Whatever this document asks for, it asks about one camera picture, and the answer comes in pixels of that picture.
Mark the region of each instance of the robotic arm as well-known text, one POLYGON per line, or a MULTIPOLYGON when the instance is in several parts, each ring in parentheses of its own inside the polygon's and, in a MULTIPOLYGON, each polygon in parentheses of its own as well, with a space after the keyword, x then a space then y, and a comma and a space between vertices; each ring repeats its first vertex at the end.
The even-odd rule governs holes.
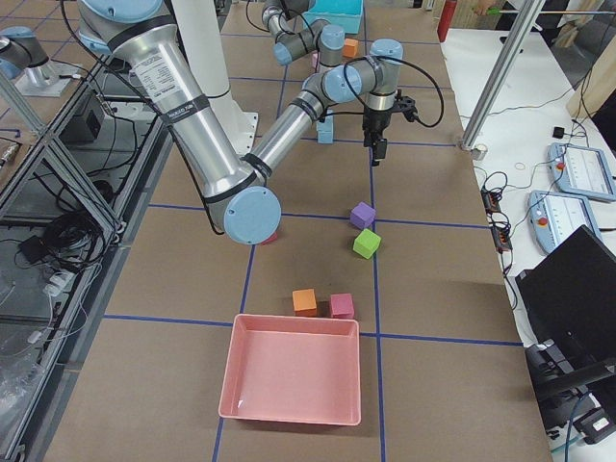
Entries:
POLYGON ((264 185, 329 106, 351 101, 356 94, 368 95, 367 108, 376 115, 391 113, 395 104, 399 65, 387 57, 401 58, 402 47, 394 40, 377 40, 364 59, 306 80, 253 152, 240 158, 178 49, 177 26, 162 0, 78 0, 78 4, 82 41, 93 51, 112 52, 133 67, 201 180, 200 194, 213 222, 238 243, 257 244, 276 230, 280 204, 264 185))
POLYGON ((34 33, 27 27, 9 27, 0 31, 0 71, 14 79, 22 70, 35 87, 49 87, 59 80, 34 33))
POLYGON ((319 65, 324 71, 342 62, 345 29, 318 19, 306 29, 293 32, 287 19, 305 13, 309 8, 309 0, 268 0, 261 19, 274 38, 273 55, 280 65, 290 64, 319 50, 319 65))

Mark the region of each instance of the electronic device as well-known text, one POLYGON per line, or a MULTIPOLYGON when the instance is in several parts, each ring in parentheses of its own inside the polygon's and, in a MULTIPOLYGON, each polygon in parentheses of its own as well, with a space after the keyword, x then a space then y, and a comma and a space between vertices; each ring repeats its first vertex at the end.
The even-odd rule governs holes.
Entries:
POLYGON ((60 139, 65 143, 93 142, 98 137, 104 119, 103 107, 91 91, 75 110, 74 116, 60 134, 60 139))
POLYGON ((548 151, 556 186, 606 202, 616 201, 616 185, 603 151, 592 147, 555 142, 548 151))
MULTIPOLYGON (((577 372, 616 357, 616 256, 588 227, 516 283, 538 341, 562 352, 558 364, 566 359, 577 372)), ((615 421, 616 376, 585 385, 615 421)))
POLYGON ((588 199, 564 192, 533 191, 528 198, 528 217, 537 243, 550 253, 580 226, 601 236, 588 199))

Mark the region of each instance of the orange cube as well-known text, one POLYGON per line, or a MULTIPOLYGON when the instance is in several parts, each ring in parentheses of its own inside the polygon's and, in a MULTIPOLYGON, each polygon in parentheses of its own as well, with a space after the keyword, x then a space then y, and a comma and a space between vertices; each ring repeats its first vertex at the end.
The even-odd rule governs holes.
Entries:
POLYGON ((355 58, 359 51, 359 41, 354 38, 345 38, 345 46, 343 47, 343 56, 345 58, 355 58))
POLYGON ((293 309, 296 316, 314 318, 317 315, 317 297, 314 289, 293 291, 293 309))

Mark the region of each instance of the pink cube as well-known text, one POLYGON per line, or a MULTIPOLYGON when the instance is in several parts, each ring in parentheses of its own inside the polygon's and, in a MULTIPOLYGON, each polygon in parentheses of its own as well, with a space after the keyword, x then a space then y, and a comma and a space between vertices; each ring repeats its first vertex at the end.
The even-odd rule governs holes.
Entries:
POLYGON ((351 294, 334 294, 329 298, 331 317, 338 320, 352 320, 355 318, 353 297, 351 294))

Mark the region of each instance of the plastic bin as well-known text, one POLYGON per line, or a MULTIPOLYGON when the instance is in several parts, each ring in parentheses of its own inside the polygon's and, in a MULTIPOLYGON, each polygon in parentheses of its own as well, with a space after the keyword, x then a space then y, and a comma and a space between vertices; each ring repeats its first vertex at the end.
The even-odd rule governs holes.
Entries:
POLYGON ((327 19, 342 26, 347 34, 357 34, 363 13, 364 0, 317 0, 304 17, 311 24, 317 19, 327 19))
POLYGON ((238 315, 218 413, 228 419, 358 425, 359 324, 238 315))

